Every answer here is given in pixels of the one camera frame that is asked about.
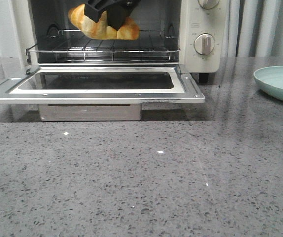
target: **oven foot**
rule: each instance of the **oven foot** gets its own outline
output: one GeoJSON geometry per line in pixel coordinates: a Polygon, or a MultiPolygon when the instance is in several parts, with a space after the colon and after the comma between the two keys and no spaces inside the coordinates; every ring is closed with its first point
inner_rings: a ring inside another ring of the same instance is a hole
{"type": "Polygon", "coordinates": [[[209,80],[209,73],[199,73],[199,84],[206,84],[209,80]]]}

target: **wire rack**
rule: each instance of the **wire rack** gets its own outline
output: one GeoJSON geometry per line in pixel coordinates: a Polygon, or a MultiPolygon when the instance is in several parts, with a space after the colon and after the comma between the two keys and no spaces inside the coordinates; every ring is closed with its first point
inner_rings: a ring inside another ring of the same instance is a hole
{"type": "Polygon", "coordinates": [[[180,51],[177,39],[163,30],[141,30],[137,40],[91,39],[80,30],[60,30],[28,48],[40,63],[49,62],[132,62],[174,61],[180,51]]]}

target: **toaster oven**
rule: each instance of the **toaster oven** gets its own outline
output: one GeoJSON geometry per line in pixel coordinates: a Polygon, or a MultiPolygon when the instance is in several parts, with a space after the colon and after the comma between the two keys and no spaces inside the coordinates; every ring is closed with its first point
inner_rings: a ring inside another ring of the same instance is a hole
{"type": "Polygon", "coordinates": [[[141,0],[136,40],[85,36],[68,19],[85,2],[10,1],[24,73],[0,84],[0,103],[36,104],[42,121],[140,120],[144,103],[204,103],[191,73],[217,71],[228,0],[141,0]]]}

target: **bread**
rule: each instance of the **bread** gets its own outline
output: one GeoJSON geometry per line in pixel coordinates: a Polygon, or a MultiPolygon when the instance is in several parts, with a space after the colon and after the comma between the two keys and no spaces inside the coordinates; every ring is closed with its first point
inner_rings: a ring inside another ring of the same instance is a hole
{"type": "Polygon", "coordinates": [[[132,18],[126,17],[124,24],[117,31],[107,24],[107,11],[104,11],[96,23],[84,15],[85,4],[68,11],[70,22],[80,29],[86,36],[99,40],[136,40],[139,36],[139,27],[132,18]]]}

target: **oven control panel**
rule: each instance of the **oven control panel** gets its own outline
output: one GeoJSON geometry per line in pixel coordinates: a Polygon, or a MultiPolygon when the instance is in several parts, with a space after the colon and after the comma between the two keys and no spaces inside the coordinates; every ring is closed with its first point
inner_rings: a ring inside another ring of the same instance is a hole
{"type": "Polygon", "coordinates": [[[219,68],[228,0],[183,0],[180,63],[190,72],[219,68]]]}

